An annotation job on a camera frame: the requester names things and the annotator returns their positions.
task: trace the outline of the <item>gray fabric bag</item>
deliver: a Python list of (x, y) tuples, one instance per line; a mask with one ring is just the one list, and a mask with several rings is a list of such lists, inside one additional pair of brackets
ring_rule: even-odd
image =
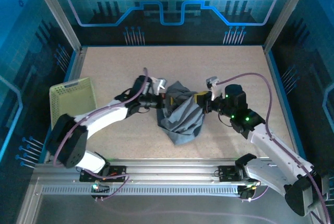
[(204, 114), (194, 94), (177, 81), (166, 90), (165, 108), (157, 109), (158, 126), (175, 145), (195, 139), (201, 131)]

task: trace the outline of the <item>gray cloth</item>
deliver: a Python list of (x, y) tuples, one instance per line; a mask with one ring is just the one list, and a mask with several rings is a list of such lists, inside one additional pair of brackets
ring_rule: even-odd
[(157, 110), (158, 126), (175, 145), (187, 143), (200, 134), (204, 114), (195, 103), (195, 93), (177, 81), (166, 90), (165, 108)]

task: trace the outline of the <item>speckled work surface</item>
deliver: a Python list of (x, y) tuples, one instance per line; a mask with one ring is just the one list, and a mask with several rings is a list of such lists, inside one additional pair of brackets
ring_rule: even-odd
[[(81, 77), (92, 79), (98, 107), (133, 85), (147, 67), (149, 75), (163, 77), (171, 85), (179, 80), (193, 91), (207, 90), (205, 80), (220, 80), (257, 72), (273, 87), (262, 47), (260, 46), (147, 46), (88, 48)], [(248, 106), (265, 118), (269, 93), (258, 77), (243, 77), (234, 83), (243, 86)], [(273, 87), (270, 127), (292, 147), (288, 128)], [(246, 153), (266, 155), (240, 134), (218, 121), (217, 113), (206, 116), (202, 133), (194, 141), (174, 146), (159, 129), (156, 112), (135, 114), (116, 122), (89, 138), (87, 146), (107, 158), (238, 158)]]

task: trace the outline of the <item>beige tabletop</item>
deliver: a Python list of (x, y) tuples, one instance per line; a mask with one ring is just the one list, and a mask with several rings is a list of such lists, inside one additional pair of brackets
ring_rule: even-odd
[[(147, 67), (152, 77), (179, 80), (192, 91), (207, 90), (205, 80), (212, 76), (225, 80), (232, 76), (257, 72), (269, 79), (273, 91), (269, 125), (292, 148), (288, 128), (273, 86), (267, 61), (260, 46), (139, 46), (88, 48), (81, 77), (92, 79), (98, 107), (130, 88)], [(247, 94), (248, 106), (265, 118), (269, 93), (263, 80), (243, 77), (234, 81)], [(156, 112), (135, 114), (116, 122), (89, 138), (87, 147), (106, 158), (238, 158), (252, 153), (267, 157), (232, 128), (210, 113), (199, 137), (174, 146), (157, 126)]]

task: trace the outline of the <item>yellow plastic basket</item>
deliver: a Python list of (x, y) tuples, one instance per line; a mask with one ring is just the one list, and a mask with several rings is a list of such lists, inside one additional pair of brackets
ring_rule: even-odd
[(88, 113), (97, 108), (90, 78), (76, 79), (50, 88), (51, 127), (67, 113), (71, 116)]

